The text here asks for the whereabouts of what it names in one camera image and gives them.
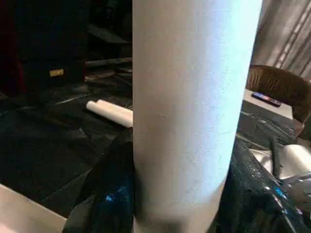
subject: gold label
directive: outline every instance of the gold label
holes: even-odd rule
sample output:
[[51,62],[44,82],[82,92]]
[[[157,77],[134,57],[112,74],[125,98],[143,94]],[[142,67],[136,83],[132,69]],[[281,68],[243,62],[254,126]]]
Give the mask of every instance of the gold label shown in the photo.
[[55,70],[50,70],[50,76],[55,77],[55,76],[61,76],[64,74],[64,69],[55,69]]

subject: wicker chair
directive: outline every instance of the wicker chair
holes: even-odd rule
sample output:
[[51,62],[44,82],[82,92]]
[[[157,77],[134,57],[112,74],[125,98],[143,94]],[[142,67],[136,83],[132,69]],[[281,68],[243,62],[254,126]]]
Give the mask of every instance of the wicker chair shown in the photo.
[[293,117],[304,123],[311,112],[311,85],[301,77],[268,66],[251,66],[246,89],[260,92],[293,108]]

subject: white paper roll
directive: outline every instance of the white paper roll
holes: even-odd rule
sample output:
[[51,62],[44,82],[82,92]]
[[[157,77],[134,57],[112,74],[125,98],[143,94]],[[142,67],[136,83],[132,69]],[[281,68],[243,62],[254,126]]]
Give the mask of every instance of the white paper roll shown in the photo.
[[86,108],[127,128],[133,127],[133,112],[131,110],[106,101],[101,101],[100,104],[89,101]]

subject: white cylinder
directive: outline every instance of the white cylinder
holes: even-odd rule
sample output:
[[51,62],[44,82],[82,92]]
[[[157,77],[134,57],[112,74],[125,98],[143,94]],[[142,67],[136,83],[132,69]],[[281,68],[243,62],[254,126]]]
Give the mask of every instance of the white cylinder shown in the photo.
[[133,1],[136,233],[205,233],[219,205],[261,0]]
[[133,112],[118,105],[103,100],[100,103],[89,101],[86,108],[127,128],[133,126]]

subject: dark floor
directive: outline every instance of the dark floor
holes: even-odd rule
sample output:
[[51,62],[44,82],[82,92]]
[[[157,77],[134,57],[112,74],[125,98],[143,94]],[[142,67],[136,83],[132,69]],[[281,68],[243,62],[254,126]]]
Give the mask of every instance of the dark floor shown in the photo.
[[0,100],[0,182],[67,216],[87,172],[124,130],[86,110],[98,99],[131,108],[131,75]]

